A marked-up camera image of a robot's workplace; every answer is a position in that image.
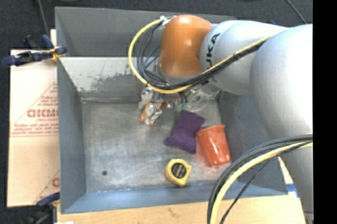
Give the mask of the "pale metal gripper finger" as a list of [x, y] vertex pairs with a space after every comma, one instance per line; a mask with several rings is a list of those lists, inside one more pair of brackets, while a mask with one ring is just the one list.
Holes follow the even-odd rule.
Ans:
[[143, 110], [148, 104], [152, 102], [153, 99], [153, 89], [149, 86], [145, 86], [140, 93], [140, 101], [138, 103], [138, 108]]
[[141, 121], [147, 125], [152, 125], [156, 119], [162, 114], [162, 105], [161, 103], [149, 103], [143, 109], [141, 114]]

